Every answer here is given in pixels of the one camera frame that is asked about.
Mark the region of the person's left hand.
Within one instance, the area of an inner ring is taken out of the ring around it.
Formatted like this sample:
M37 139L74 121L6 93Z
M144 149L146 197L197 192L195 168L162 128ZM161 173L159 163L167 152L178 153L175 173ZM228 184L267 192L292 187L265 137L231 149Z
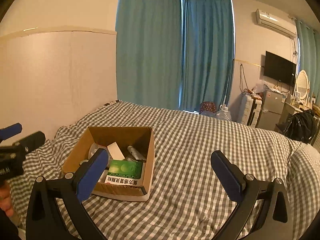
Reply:
M14 208L11 201L10 186L6 181L1 185L0 198L1 210L3 210L8 217L12 217Z

